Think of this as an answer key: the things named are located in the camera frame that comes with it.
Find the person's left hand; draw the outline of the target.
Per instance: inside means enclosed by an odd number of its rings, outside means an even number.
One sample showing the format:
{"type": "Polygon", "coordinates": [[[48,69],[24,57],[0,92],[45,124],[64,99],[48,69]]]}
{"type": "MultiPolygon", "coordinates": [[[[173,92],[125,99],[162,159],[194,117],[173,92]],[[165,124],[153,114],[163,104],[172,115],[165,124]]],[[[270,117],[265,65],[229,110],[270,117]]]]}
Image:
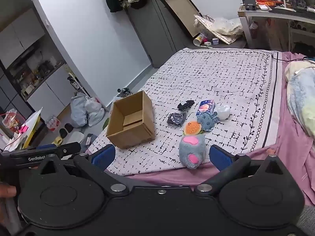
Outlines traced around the person's left hand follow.
{"type": "Polygon", "coordinates": [[[14,235],[19,231],[19,217],[14,203],[17,190],[14,186],[1,183],[1,225],[8,231],[8,235],[14,235]]]}

